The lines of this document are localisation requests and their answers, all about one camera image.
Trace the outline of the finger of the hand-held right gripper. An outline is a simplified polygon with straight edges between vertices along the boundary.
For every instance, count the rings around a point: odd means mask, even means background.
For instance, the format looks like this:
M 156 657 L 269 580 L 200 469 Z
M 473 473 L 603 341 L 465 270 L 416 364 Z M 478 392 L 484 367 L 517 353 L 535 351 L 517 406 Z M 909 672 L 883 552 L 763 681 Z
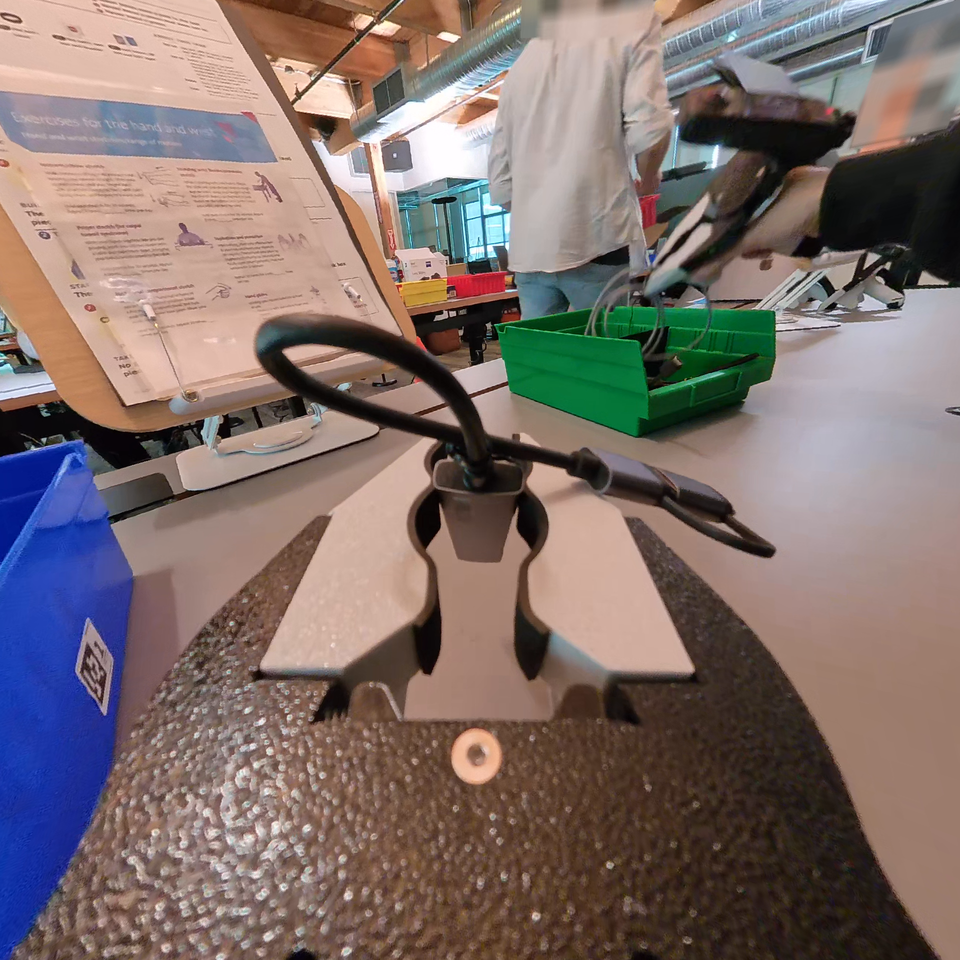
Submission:
M 646 296 L 662 296 L 723 258 L 731 246 L 731 216 L 711 192 L 704 192 L 666 235 L 645 282 Z
M 708 187 L 674 224 L 674 286 L 709 286 L 774 197 L 769 187 Z

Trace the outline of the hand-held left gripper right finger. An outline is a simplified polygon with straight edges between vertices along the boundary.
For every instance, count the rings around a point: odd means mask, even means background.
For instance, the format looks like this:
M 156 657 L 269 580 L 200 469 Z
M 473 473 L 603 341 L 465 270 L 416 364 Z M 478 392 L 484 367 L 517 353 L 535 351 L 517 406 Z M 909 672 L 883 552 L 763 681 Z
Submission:
M 571 690 L 687 682 L 695 666 L 624 516 L 586 482 L 528 464 L 516 531 L 513 649 L 550 706 Z

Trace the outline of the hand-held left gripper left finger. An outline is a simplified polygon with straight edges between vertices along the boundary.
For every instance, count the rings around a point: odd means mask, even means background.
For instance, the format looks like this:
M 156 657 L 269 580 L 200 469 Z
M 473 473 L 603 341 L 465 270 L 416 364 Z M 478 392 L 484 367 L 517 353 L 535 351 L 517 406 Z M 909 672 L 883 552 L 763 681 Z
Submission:
M 433 457 L 422 440 L 342 501 L 259 664 L 265 677 L 389 690 L 405 709 L 410 681 L 441 645 L 436 565 L 441 530 Z

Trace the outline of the black hub cable grey plug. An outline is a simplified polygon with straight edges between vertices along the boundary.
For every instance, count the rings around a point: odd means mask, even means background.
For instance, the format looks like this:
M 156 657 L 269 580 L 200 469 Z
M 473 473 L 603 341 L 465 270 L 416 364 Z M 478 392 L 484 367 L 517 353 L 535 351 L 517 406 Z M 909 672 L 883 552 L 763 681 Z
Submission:
M 443 424 L 418 414 L 405 414 L 336 390 L 309 375 L 287 353 L 307 346 L 333 347 L 387 362 L 419 378 L 444 402 L 456 420 Z M 662 503 L 665 478 L 643 462 L 626 461 L 617 470 L 611 459 L 588 448 L 564 453 L 517 439 L 489 434 L 466 389 L 432 355 L 399 335 L 366 322 L 320 314 L 288 314 L 269 318 L 258 328 L 254 350 L 263 370 L 278 384 L 306 401 L 379 427 L 440 443 L 458 461 L 469 490 L 483 491 L 493 481 L 494 462 L 542 464 L 584 481 L 595 493 Z

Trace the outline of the short black cable grey plug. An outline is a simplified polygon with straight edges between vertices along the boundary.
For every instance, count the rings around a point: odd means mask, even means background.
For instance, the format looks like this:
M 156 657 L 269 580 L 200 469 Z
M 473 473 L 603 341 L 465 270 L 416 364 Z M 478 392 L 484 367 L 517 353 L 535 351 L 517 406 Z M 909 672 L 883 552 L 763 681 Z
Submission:
M 750 556 L 771 559 L 776 547 L 736 516 L 731 502 L 715 488 L 675 472 L 654 468 L 662 482 L 659 509 L 714 542 Z

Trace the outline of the grey usb hub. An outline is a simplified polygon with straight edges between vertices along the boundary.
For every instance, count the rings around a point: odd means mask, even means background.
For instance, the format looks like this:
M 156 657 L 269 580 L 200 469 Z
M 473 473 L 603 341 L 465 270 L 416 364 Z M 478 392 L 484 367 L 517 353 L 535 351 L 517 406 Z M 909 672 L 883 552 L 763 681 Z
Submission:
M 494 461 L 486 485 L 469 486 L 465 468 L 447 458 L 433 466 L 432 481 L 457 558 L 476 564 L 498 564 L 503 557 L 518 501 L 523 468 Z

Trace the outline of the green plastic bin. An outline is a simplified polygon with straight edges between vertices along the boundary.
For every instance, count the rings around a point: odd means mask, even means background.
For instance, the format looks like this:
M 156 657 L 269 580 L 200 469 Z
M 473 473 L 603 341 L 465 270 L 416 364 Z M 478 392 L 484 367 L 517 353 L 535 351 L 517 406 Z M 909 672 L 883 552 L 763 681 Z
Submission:
M 630 437 L 744 402 L 772 377 L 770 310 L 622 306 L 504 322 L 510 391 Z

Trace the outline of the person's right forearm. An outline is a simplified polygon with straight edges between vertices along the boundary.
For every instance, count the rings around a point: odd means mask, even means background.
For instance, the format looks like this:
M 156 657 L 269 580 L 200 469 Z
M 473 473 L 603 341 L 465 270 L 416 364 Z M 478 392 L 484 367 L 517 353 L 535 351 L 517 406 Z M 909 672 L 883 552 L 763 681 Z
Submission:
M 819 211 L 835 251 L 906 247 L 939 280 L 959 282 L 959 131 L 839 161 Z

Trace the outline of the person's right hand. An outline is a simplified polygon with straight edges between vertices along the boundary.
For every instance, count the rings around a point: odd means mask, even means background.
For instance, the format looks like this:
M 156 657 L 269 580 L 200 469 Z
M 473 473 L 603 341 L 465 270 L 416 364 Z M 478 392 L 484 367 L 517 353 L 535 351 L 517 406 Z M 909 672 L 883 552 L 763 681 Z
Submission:
M 776 197 L 753 222 L 737 247 L 745 259 L 793 258 L 804 242 L 820 235 L 820 206 L 831 170 L 804 166 L 791 170 Z

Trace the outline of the silver laptop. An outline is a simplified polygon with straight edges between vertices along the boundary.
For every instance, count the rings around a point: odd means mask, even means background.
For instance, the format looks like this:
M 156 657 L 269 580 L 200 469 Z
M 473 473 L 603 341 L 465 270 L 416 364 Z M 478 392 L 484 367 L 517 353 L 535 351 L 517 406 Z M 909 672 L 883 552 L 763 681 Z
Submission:
M 773 255 L 766 259 L 731 260 L 709 289 L 710 298 L 721 303 L 760 302 L 797 270 L 794 259 Z

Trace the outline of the white cardboard box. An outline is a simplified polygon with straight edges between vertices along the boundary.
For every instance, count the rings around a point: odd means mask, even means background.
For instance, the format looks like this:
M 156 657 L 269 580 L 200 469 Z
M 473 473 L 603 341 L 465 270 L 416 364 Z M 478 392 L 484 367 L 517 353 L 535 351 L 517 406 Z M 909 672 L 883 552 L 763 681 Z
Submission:
M 449 274 L 448 258 L 429 247 L 398 248 L 394 257 L 404 283 L 444 280 Z

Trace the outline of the blue plastic bin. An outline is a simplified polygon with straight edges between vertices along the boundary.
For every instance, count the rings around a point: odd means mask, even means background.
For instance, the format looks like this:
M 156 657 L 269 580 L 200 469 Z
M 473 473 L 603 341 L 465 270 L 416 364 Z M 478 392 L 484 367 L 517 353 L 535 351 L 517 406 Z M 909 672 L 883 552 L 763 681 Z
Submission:
M 113 762 L 133 572 L 78 441 L 2 458 L 2 910 L 37 910 Z

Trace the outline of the white air vent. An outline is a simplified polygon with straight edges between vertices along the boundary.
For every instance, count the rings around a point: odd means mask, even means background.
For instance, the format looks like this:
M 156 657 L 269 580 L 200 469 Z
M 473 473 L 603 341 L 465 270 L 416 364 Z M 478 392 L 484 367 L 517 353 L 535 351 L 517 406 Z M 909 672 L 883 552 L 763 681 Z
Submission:
M 374 115 L 378 120 L 409 101 L 411 78 L 415 73 L 408 62 L 402 62 L 372 86 Z

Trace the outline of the instruction sheet on wooden stand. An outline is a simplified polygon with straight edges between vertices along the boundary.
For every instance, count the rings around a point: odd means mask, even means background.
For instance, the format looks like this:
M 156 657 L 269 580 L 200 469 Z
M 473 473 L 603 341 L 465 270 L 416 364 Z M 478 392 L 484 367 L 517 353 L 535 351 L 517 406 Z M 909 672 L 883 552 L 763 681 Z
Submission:
M 1 4 L 2 310 L 59 397 L 147 434 L 200 425 L 174 460 L 199 492 L 365 443 L 323 411 L 234 438 L 284 396 L 268 319 L 330 314 L 415 341 L 361 208 L 225 2 Z

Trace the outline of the silver ventilation duct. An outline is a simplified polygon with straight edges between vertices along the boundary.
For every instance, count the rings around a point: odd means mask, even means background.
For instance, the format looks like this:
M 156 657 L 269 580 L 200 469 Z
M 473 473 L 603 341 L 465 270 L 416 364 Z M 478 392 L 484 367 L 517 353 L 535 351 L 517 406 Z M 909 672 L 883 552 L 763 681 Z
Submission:
M 475 29 L 415 70 L 408 102 L 389 115 L 375 115 L 374 95 L 350 121 L 353 138 L 380 142 L 419 123 L 427 108 L 437 109 L 484 87 L 507 71 L 522 53 L 522 3 L 506 2 Z

